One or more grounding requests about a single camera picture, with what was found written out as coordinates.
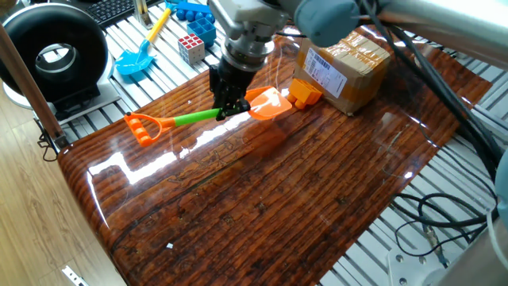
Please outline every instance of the blue lego brick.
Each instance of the blue lego brick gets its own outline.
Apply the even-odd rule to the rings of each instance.
[[[181,21],[188,20],[192,22],[205,17],[212,24],[215,22],[215,17],[207,5],[180,2],[176,9],[176,17]]]
[[[201,5],[201,4],[194,4],[189,2],[180,2],[178,6],[176,6],[176,9],[178,10],[185,10],[185,11],[193,11],[193,12],[201,12],[204,14],[211,14],[212,11],[210,11],[210,8],[207,5]]]
[[[187,33],[194,33],[205,43],[207,48],[214,44],[214,40],[217,37],[215,26],[206,18],[201,18],[187,24]]]

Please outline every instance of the orange shovel blade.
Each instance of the orange shovel blade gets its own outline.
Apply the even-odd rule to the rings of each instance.
[[[261,87],[247,91],[245,99],[250,103],[248,112],[254,119],[268,120],[291,109],[291,103],[274,87]]]

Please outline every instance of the rubik's cube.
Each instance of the rubik's cube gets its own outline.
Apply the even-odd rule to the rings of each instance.
[[[205,43],[195,34],[178,39],[180,56],[188,64],[205,58]]]

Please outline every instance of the glossy wood surface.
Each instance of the glossy wood surface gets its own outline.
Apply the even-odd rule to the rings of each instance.
[[[488,90],[448,55],[423,49],[459,96],[477,102]],[[297,54],[297,43],[278,39],[251,87],[284,94]],[[131,285],[315,284],[437,151],[420,118],[438,145],[458,126],[394,62],[354,117],[320,101],[274,121],[239,114],[179,127],[148,148],[119,121],[65,149],[60,167]],[[210,108],[208,88],[205,73],[139,112]]]

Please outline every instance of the wooden floor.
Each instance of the wooden floor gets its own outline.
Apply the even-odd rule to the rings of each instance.
[[[125,285],[98,244],[56,162],[44,162],[32,113],[0,88],[0,286]],[[49,150],[49,157],[54,154]]]

